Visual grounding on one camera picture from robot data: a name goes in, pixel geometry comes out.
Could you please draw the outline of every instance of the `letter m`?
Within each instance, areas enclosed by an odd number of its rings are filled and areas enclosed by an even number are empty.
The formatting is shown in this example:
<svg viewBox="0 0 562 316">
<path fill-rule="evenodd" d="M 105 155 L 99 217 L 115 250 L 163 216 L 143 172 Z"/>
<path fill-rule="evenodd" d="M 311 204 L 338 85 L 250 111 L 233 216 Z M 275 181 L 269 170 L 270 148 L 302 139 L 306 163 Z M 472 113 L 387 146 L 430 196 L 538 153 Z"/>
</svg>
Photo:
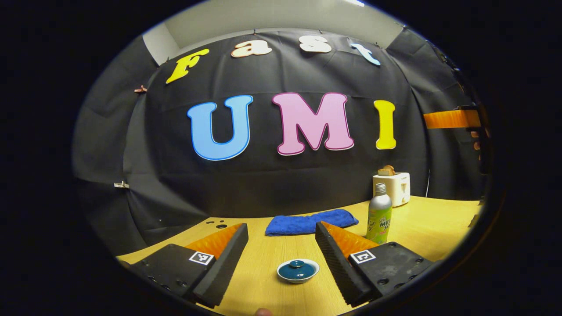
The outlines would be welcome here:
<svg viewBox="0 0 562 316">
<path fill-rule="evenodd" d="M 326 93 L 317 113 L 312 111 L 298 93 L 280 93 L 272 101 L 281 109 L 283 143 L 277 147 L 277 152 L 281 155 L 298 155 L 305 150 L 305 144 L 298 140 L 298 129 L 313 150 L 320 148 L 326 127 L 328 139 L 324 146 L 327 149 L 346 150 L 353 147 L 353 139 L 347 127 L 345 95 Z"/>
</svg>

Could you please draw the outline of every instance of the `letter u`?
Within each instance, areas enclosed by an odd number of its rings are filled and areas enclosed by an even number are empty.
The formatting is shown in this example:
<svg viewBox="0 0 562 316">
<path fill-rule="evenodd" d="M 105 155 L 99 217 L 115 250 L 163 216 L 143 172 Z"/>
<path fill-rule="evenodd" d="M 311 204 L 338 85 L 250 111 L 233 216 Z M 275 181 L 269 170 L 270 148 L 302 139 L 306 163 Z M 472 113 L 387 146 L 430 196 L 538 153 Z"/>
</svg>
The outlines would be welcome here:
<svg viewBox="0 0 562 316">
<path fill-rule="evenodd" d="M 211 114 L 216 110 L 216 103 L 207 102 L 195 105 L 187 111 L 191 119 L 191 139 L 195 152 L 207 160 L 226 160 L 241 154 L 250 142 L 250 121 L 248 105 L 253 97 L 234 96 L 224 101 L 224 106 L 232 112 L 232 139 L 226 143 L 217 143 L 212 137 Z"/>
</svg>

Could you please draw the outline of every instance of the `aluminum bottle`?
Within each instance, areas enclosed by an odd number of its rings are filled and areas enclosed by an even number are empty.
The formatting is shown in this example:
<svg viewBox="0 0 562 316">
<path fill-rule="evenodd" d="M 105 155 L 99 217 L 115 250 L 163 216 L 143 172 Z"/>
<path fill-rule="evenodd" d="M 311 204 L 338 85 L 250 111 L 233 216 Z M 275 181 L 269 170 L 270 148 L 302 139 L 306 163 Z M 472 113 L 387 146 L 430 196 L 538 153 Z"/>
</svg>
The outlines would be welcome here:
<svg viewBox="0 0 562 316">
<path fill-rule="evenodd" d="M 369 203 L 367 239 L 379 245 L 387 242 L 391 214 L 392 200 L 386 194 L 386 185 L 377 183 L 375 184 L 375 196 Z"/>
</svg>

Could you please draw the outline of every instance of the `blue towel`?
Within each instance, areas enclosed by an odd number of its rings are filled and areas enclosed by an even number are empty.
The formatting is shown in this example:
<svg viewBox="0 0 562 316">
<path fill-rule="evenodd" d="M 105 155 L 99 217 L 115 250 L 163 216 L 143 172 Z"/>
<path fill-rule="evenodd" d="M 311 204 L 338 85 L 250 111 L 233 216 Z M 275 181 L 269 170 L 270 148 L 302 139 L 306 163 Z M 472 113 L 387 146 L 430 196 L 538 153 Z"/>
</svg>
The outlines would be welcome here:
<svg viewBox="0 0 562 316">
<path fill-rule="evenodd" d="M 326 222 L 338 227 L 347 227 L 359 221 L 344 209 L 326 211 L 310 216 L 275 216 L 265 229 L 266 236 L 312 234 L 317 222 Z"/>
</svg>

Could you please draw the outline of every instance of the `wooden table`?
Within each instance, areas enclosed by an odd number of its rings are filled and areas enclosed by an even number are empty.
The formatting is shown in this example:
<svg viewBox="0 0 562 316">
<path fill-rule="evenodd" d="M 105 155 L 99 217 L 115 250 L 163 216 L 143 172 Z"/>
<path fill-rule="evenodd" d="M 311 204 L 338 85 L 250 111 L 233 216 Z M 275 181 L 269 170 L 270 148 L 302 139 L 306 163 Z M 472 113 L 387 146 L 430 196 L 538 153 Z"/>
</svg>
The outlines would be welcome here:
<svg viewBox="0 0 562 316">
<path fill-rule="evenodd" d="M 412 196 L 409 203 L 392 210 L 388 241 L 396 241 L 419 255 L 435 261 L 447 256 L 469 231 L 468 225 L 478 214 L 479 201 L 439 200 Z M 359 224 L 346 230 L 365 236 L 369 202 L 344 206 Z M 352 310 L 336 285 L 316 244 L 314 234 L 267 237 L 268 218 L 208 218 L 192 228 L 143 250 L 118 256 L 136 263 L 169 243 L 185 246 L 228 226 L 248 224 L 248 244 L 234 271 L 219 306 L 213 310 L 224 315 L 253 315 L 268 308 L 274 315 L 339 315 Z M 307 258 L 320 265 L 320 272 L 301 285 L 284 283 L 277 278 L 277 266 L 284 261 Z"/>
</svg>

